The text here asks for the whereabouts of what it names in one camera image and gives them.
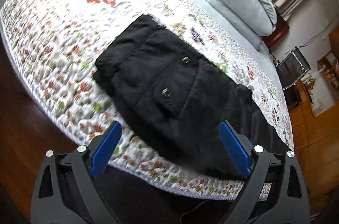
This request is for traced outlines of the black pants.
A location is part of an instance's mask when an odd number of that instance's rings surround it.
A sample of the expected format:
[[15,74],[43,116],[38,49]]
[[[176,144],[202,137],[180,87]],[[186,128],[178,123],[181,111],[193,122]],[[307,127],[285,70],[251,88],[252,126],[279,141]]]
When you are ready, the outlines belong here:
[[187,170],[239,178],[220,139],[223,121],[268,152],[288,150],[250,89],[149,15],[132,22],[95,65],[94,80],[131,130],[161,157]]

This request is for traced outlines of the floral quilted bedspread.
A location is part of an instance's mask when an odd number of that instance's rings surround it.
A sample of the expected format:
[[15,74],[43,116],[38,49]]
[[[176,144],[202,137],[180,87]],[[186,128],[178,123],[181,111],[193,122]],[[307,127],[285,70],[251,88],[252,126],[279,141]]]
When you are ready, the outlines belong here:
[[1,35],[11,65],[41,110],[72,141],[89,144],[122,119],[93,80],[95,60],[141,14],[154,16],[250,88],[268,123],[294,147],[281,85],[192,0],[6,0]]

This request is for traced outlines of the black metal frame chair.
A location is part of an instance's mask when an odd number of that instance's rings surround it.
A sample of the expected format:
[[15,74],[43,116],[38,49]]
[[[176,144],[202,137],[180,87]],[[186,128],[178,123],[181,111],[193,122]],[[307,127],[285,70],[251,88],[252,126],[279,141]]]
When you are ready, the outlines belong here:
[[310,70],[311,66],[298,47],[291,50],[282,62],[276,65],[276,71],[288,108],[299,104],[300,98],[296,92],[295,85]]

